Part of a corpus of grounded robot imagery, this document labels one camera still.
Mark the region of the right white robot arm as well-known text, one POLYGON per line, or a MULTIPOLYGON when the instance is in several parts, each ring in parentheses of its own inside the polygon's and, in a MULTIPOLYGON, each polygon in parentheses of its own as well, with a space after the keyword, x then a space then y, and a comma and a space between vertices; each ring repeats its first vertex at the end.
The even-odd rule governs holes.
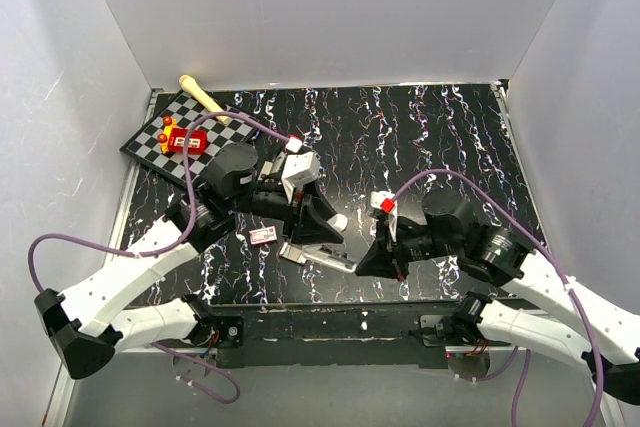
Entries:
POLYGON ((561 279, 542 253, 516 232, 480 221, 458 192, 438 189, 421 202, 418 224, 397 213, 391 193, 370 196, 375 240, 356 267, 358 276, 402 280, 412 262, 453 256, 470 277, 525 299, 545 317, 468 293, 453 314, 422 333, 446 344, 504 342, 595 374, 603 389, 627 404, 639 402, 639 317, 584 285, 561 279))

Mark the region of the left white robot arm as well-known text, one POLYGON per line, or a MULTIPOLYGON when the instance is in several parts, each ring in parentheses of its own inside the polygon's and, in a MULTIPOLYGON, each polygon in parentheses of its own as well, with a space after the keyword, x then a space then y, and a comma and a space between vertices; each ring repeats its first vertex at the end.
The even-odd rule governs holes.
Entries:
POLYGON ((61 292, 39 293, 41 323, 71 378, 91 376, 116 354, 154 342, 236 344, 228 331, 241 321, 214 314, 195 294, 158 306, 130 304, 233 232, 239 212, 282 222, 284 239, 295 246, 342 243, 348 220, 320 192, 319 170, 309 149, 261 160, 247 143, 228 144, 201 172, 194 206, 186 198, 174 202, 124 255, 61 292))

